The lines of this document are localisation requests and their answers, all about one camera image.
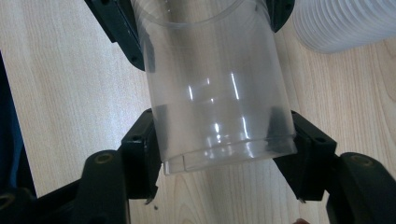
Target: black mechanical arm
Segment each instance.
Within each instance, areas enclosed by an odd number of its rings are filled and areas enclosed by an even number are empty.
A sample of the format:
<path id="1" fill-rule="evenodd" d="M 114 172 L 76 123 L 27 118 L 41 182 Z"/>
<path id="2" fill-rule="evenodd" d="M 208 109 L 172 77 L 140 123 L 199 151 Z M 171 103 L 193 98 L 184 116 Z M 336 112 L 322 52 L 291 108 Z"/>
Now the black mechanical arm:
<path id="1" fill-rule="evenodd" d="M 296 198 L 321 201 L 327 190 L 332 224 L 395 223 L 396 182 L 384 166 L 359 153 L 336 156 L 336 143 L 328 135 L 296 112 L 292 117 L 298 153 L 274 161 Z M 161 164 L 147 110 L 118 150 L 97 152 L 86 160 L 80 180 L 38 199 L 25 189 L 1 195 L 0 223 L 130 223 L 128 200 L 154 199 Z"/>

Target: transparent plastic cup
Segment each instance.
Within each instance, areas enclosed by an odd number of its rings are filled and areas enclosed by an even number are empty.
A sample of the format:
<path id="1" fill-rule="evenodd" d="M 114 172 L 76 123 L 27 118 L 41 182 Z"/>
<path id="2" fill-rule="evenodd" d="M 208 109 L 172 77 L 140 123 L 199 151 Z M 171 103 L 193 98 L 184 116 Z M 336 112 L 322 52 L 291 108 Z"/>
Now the transparent plastic cup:
<path id="1" fill-rule="evenodd" d="M 132 0 L 167 175 L 295 152 L 265 5 Z"/>

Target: wood grain surface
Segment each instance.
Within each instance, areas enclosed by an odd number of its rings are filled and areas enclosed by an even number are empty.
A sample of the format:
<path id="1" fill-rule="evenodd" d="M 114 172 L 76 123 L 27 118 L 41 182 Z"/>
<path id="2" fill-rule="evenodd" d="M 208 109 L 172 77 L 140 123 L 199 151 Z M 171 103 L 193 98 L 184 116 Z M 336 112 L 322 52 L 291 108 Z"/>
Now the wood grain surface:
<path id="1" fill-rule="evenodd" d="M 396 176 L 396 39 L 324 55 L 289 21 L 276 46 L 290 107 Z M 38 195 L 79 178 L 92 153 L 117 148 L 150 107 L 145 74 L 111 44 L 83 0 L 0 2 L 6 64 Z M 272 161 L 165 177 L 133 223 L 328 223 L 325 202 L 295 200 Z"/>

